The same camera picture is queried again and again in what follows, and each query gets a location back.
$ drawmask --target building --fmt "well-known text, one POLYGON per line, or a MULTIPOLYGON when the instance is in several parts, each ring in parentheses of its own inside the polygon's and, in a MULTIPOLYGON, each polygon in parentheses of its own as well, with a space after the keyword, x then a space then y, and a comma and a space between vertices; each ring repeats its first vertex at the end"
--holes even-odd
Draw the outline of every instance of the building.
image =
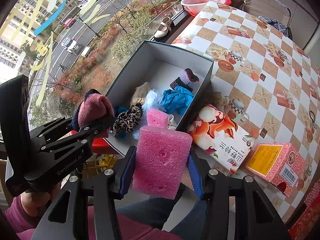
MULTIPOLYGON (((20 6, 20 8, 18 9, 18 11, 13 16, 13 19, 11 20, 9 25, 4 30, 2 36, 0 37, 0 73, 1 73, 0 82, 5 81, 4 78, 11 79, 17 76, 18 74, 29 75, 30 73, 30 68, 29 68, 30 60, 27 57, 24 59, 19 69, 16 69, 15 66, 20 56, 20 53, 21 53, 20 48, 22 45, 22 41, 25 36, 25 33, 27 32, 28 26, 30 24, 33 9, 35 8, 37 1, 38 0, 25 0, 23 4, 20 6), (19 27, 19 24, 23 21, 24 18, 25 18, 25 22, 22 28, 20 28, 20 32, 18 33, 14 41, 12 41, 11 40, 12 35, 15 33, 15 31, 19 27)), ((58 0, 55 5, 55 9, 52 10, 51 12, 48 12, 46 8, 49 4, 49 0, 44 0, 39 10, 40 14, 45 18, 49 18, 55 12, 55 10, 58 9, 59 5, 63 1, 64 0, 58 0)), ((66 0, 67 6, 65 6, 64 10, 60 13, 61 17, 63 17, 64 15, 67 15, 68 11, 70 11, 71 8, 74 8, 76 4, 77 4, 77 0, 66 0)), ((29 42, 31 50, 34 50, 37 44, 40 43, 41 41, 45 43, 46 40, 48 39, 48 35, 45 35, 43 33, 40 33, 39 35, 33 34, 33 31, 36 28, 38 28, 40 25, 41 25, 40 21, 36 20, 32 24, 31 32, 27 37, 27 41, 29 42)))

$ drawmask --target silver bolt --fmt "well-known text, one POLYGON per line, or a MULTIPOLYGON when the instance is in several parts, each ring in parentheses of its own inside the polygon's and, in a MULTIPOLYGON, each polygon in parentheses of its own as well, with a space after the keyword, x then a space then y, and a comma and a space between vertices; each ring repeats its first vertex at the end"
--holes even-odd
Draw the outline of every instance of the silver bolt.
POLYGON ((77 176, 71 176, 69 178, 70 182, 76 182, 78 180, 78 177, 77 176))
POLYGON ((253 182, 253 177, 251 177, 251 176, 245 176, 245 178, 244 178, 244 180, 246 181, 246 182, 253 182))
POLYGON ((218 171, 216 169, 211 169, 211 170, 209 170, 209 174, 212 176, 215 176, 218 174, 218 171))
POLYGON ((113 174, 113 170, 112 169, 107 169, 107 170, 104 171, 104 174, 105 175, 111 175, 111 174, 113 174))

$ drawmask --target red car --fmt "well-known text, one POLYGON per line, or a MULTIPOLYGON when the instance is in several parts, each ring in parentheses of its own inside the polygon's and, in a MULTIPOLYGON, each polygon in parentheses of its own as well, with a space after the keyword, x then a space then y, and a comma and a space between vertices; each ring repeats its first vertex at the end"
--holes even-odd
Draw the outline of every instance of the red car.
POLYGON ((69 18, 65 20, 63 27, 70 28, 76 22, 76 18, 69 18))

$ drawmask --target blue gripper pad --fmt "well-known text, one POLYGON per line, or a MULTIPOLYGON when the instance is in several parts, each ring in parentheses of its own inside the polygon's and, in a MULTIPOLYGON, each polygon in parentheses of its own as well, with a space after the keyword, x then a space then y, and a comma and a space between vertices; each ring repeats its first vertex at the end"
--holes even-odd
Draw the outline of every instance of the blue gripper pad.
POLYGON ((202 199, 203 195, 204 195, 204 192, 202 189, 202 179, 200 177, 200 174, 199 174, 199 171, 196 167, 196 164, 190 154, 189 154, 189 158, 187 161, 187 167, 188 167, 189 175, 190 175, 191 182, 193 185, 193 190, 198 195, 198 197, 200 199, 202 199))
POLYGON ((120 189, 119 189, 119 195, 122 197, 128 193, 130 183, 132 180, 133 172, 135 169, 135 162, 136 162, 136 151, 137 148, 135 147, 133 150, 132 155, 130 156, 128 163, 124 169, 124 173, 121 176, 121 184, 120 184, 120 189))

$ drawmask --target pink foam block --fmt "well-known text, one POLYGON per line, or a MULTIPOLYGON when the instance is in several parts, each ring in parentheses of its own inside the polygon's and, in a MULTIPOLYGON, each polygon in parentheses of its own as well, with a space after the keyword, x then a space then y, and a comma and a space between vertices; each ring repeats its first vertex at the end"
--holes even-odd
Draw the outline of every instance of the pink foam block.
POLYGON ((147 112, 147 122, 149 126, 168 128, 168 114, 151 108, 147 112))
POLYGON ((174 199, 191 143, 192 137, 184 132, 152 126, 140 128, 132 188, 174 199))

